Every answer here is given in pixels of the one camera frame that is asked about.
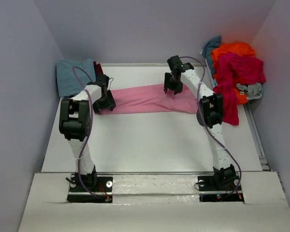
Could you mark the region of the pink t shirt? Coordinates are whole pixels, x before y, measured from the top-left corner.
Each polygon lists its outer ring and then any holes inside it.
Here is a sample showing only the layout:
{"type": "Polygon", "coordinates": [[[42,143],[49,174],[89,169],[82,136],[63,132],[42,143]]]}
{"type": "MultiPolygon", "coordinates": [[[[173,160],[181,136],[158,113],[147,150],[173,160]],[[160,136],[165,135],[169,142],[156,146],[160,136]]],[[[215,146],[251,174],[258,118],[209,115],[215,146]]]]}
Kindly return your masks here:
{"type": "Polygon", "coordinates": [[[106,110],[105,115],[184,112],[197,113],[194,94],[187,86],[179,94],[164,92],[163,84],[116,89],[112,91],[116,102],[114,110],[106,110]]]}

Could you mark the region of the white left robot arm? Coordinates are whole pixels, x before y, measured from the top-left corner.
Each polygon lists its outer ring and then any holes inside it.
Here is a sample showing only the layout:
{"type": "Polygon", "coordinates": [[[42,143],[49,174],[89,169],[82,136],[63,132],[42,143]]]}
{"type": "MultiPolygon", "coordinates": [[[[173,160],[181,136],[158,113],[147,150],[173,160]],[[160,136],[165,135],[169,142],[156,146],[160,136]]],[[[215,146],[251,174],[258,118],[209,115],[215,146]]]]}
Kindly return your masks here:
{"type": "Polygon", "coordinates": [[[93,125],[93,116],[103,111],[113,111],[116,102],[109,89],[111,78],[99,74],[95,82],[72,98],[64,98],[60,103],[59,132],[68,141],[75,160],[75,174],[70,183],[84,190],[96,188],[98,177],[95,164],[90,156],[88,139],[93,125]]]}

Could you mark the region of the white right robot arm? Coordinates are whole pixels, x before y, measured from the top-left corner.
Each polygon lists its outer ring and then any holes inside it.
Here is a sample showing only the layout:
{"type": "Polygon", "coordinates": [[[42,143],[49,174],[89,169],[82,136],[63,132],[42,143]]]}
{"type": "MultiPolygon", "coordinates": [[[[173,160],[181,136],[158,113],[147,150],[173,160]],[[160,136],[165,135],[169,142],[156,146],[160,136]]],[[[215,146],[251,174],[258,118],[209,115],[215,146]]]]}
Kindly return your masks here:
{"type": "Polygon", "coordinates": [[[232,163],[230,152],[225,147],[222,133],[223,96],[215,93],[199,77],[192,64],[183,63],[179,56],[167,60],[170,72],[165,74],[164,92],[175,95],[187,86],[196,98],[197,121],[206,130],[213,157],[212,175],[199,176],[196,183],[200,191],[225,191],[227,194],[238,188],[238,175],[232,163]]]}

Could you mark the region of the folded dark red t shirt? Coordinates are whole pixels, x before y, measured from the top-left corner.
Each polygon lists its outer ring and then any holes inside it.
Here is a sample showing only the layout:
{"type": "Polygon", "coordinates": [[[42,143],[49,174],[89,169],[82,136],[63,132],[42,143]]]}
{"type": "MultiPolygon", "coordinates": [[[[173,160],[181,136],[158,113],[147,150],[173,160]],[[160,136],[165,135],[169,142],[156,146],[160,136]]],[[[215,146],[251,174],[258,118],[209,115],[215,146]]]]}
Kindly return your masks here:
{"type": "Polygon", "coordinates": [[[102,66],[100,63],[97,63],[96,61],[93,62],[93,65],[94,65],[94,72],[95,72],[96,80],[97,80],[99,75],[103,75],[102,66]]]}

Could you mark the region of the folded light blue t shirt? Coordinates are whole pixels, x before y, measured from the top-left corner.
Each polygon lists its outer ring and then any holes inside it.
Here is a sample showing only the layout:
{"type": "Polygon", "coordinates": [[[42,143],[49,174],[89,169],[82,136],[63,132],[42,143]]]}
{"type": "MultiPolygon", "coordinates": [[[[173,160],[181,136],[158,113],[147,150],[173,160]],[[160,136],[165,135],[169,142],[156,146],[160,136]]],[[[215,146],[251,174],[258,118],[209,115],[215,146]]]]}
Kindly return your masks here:
{"type": "Polygon", "coordinates": [[[89,58],[83,62],[62,59],[57,63],[56,78],[58,94],[61,98],[75,96],[84,89],[73,73],[73,66],[83,69],[89,75],[90,78],[83,71],[75,69],[77,76],[84,86],[90,81],[96,81],[93,62],[93,59],[89,58]]]}

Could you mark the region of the clear plastic bin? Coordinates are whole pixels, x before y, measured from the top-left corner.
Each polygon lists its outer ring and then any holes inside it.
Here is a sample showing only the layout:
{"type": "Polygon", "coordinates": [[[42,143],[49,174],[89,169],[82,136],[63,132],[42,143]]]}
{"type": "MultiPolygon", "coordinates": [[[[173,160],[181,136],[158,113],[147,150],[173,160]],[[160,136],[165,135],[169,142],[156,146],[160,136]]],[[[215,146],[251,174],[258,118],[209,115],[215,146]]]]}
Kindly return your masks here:
{"type": "Polygon", "coordinates": [[[206,65],[207,65],[207,68],[208,68],[208,71],[209,71],[209,74],[211,76],[211,82],[212,82],[212,85],[215,87],[217,86],[217,82],[214,78],[214,68],[213,68],[213,60],[211,58],[211,53],[209,51],[207,51],[207,48],[203,48],[201,51],[200,51],[200,54],[204,57],[205,59],[205,62],[206,62],[206,65]]]}

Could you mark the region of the teal t shirt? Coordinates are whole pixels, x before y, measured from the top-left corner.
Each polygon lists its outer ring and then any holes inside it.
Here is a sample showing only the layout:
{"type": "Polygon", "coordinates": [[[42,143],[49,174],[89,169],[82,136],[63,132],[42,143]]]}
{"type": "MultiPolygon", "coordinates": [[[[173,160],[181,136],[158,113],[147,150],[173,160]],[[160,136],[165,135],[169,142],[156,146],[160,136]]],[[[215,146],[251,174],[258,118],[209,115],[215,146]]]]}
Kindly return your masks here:
{"type": "Polygon", "coordinates": [[[209,40],[207,42],[207,44],[203,47],[203,48],[207,48],[207,51],[209,51],[210,53],[212,53],[212,51],[216,48],[219,48],[222,44],[222,36],[216,36],[214,38],[212,38],[211,40],[209,40]]]}

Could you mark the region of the magenta t shirt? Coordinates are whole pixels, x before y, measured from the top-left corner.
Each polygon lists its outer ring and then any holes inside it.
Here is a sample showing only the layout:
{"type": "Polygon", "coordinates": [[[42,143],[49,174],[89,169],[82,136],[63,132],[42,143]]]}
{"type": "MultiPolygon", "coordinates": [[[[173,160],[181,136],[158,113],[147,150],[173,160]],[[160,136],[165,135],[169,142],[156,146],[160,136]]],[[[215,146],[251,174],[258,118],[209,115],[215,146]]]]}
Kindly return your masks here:
{"type": "Polygon", "coordinates": [[[263,61],[255,57],[239,56],[235,53],[226,53],[218,58],[217,86],[213,91],[223,96],[223,122],[239,125],[238,108],[240,104],[235,91],[237,84],[253,85],[264,84],[263,61]]]}

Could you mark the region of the grey t shirt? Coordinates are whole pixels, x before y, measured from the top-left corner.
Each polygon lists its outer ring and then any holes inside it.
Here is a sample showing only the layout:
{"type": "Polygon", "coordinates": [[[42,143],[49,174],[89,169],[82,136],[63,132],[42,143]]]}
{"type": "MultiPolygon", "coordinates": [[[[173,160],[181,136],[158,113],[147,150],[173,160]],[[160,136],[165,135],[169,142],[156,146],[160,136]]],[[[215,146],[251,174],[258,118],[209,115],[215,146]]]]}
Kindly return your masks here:
{"type": "Polygon", "coordinates": [[[240,96],[245,95],[248,101],[260,99],[263,95],[261,83],[255,83],[253,85],[242,85],[238,83],[236,87],[239,90],[240,96]]]}

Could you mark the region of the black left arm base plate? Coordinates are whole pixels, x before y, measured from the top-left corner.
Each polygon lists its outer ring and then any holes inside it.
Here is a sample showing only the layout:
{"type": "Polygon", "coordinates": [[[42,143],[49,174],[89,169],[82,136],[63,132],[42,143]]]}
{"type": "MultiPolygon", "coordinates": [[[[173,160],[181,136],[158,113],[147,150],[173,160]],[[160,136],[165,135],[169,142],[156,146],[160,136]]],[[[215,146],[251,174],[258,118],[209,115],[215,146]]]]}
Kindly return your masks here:
{"type": "Polygon", "coordinates": [[[80,182],[76,183],[78,177],[75,174],[66,180],[70,183],[67,201],[70,203],[112,203],[113,202],[113,177],[98,176],[95,187],[87,187],[95,196],[87,192],[80,182]]]}

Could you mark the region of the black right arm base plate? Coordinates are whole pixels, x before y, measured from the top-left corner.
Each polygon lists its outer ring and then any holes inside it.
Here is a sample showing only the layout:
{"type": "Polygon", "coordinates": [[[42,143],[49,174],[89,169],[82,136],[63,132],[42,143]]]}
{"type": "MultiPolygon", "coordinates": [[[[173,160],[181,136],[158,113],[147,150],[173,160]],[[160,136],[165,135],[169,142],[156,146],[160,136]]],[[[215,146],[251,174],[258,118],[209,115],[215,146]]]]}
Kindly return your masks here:
{"type": "Polygon", "coordinates": [[[244,202],[242,187],[238,184],[238,178],[226,186],[219,187],[214,183],[214,179],[210,175],[198,176],[194,188],[199,192],[199,200],[202,203],[212,202],[244,202]]]}

